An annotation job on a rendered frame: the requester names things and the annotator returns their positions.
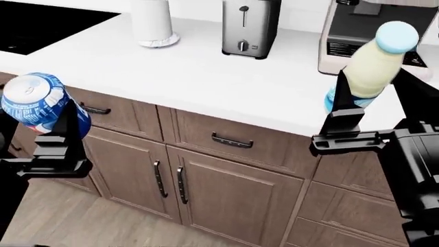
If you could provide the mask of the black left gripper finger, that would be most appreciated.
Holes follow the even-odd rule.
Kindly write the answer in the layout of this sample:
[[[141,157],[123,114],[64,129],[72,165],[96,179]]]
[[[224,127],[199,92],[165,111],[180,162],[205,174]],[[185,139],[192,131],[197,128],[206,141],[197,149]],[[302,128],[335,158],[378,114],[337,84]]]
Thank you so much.
[[[17,126],[17,120],[7,113],[0,113],[0,160],[3,158],[16,158],[8,150]]]
[[[79,131],[78,113],[75,102],[70,99],[54,124],[50,133],[39,135],[34,140],[34,157],[43,160],[69,160],[80,156],[83,149]]]

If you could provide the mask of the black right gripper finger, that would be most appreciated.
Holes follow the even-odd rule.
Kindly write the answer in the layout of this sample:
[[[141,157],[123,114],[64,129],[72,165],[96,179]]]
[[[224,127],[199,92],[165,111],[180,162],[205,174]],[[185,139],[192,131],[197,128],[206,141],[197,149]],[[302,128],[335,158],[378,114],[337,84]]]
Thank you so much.
[[[354,103],[347,77],[341,70],[337,76],[332,109],[324,121],[320,134],[359,133],[358,124],[363,116],[364,109]]]
[[[404,69],[392,84],[407,119],[439,127],[439,89]]]

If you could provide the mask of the blue soda can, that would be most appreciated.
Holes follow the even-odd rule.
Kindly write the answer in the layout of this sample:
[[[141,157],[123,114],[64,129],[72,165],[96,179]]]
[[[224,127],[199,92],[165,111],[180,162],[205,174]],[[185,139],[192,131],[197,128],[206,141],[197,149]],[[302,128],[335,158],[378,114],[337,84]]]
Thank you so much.
[[[49,133],[70,100],[73,97],[56,76],[28,73],[5,84],[1,108],[33,131]]]

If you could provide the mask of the milk bottle with blue cap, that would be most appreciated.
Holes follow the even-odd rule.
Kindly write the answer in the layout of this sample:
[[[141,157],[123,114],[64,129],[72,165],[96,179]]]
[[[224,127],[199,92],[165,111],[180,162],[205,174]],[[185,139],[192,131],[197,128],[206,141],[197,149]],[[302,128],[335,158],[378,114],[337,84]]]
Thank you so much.
[[[400,71],[405,53],[419,42],[416,29],[402,21],[381,25],[375,38],[360,47],[342,69],[353,101],[366,108]]]

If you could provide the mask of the brown wooden drawer front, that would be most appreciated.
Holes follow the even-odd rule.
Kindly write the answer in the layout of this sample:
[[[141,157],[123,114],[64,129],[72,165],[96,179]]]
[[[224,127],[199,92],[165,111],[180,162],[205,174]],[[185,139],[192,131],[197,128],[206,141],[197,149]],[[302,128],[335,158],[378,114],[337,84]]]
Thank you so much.
[[[312,182],[299,217],[397,246],[407,246],[393,201]]]
[[[313,180],[393,200],[387,180],[374,152],[322,156]]]
[[[180,148],[301,178],[311,178],[318,164],[308,150],[309,137],[174,108],[162,108],[160,118],[164,140]],[[217,143],[212,132],[243,143],[253,140],[254,145],[243,149]]]
[[[68,87],[67,92],[78,104],[84,102],[92,108],[111,109],[108,115],[88,113],[94,126],[155,141],[163,140],[158,111],[154,104],[73,87]]]

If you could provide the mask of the brown wooden cabinet door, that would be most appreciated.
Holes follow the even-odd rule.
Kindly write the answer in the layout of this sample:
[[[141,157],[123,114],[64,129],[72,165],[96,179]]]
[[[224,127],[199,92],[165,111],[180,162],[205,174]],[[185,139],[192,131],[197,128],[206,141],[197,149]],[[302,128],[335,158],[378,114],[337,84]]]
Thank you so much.
[[[181,220],[253,247],[279,247],[303,180],[197,152],[168,147]],[[184,167],[188,203],[180,201]]]
[[[181,224],[165,144],[98,127],[84,141],[94,166],[92,177],[105,198]],[[161,162],[166,198],[158,190],[155,160]]]

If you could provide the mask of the beige coffee machine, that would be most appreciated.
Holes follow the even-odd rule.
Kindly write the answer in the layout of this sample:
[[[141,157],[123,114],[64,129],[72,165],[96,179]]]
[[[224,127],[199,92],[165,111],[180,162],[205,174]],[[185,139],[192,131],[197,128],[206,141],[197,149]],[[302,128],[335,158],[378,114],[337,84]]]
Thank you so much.
[[[379,26],[390,21],[410,24],[422,40],[438,14],[439,0],[331,0],[319,42],[318,71],[337,75]]]

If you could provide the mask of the black induction cooktop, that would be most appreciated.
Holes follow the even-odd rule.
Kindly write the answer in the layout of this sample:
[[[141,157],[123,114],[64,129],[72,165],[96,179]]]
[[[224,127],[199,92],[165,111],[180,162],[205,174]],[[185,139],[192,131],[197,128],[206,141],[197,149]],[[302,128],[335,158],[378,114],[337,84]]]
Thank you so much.
[[[116,16],[114,12],[0,0],[0,51],[29,55]]]

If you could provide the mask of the stainless steel toaster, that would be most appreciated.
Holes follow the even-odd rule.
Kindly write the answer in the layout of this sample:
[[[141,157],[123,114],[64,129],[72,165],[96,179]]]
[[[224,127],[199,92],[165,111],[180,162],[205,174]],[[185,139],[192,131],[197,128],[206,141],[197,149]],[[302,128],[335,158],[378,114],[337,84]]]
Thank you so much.
[[[280,11],[281,0],[222,0],[222,53],[266,59]]]

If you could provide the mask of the white paper towel roll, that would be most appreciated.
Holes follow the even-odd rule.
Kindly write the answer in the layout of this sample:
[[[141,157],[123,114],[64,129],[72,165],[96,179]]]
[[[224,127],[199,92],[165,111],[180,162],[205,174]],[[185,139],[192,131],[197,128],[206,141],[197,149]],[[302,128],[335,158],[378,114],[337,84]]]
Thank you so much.
[[[180,40],[173,31],[168,0],[130,0],[134,37],[142,47],[170,47]]]

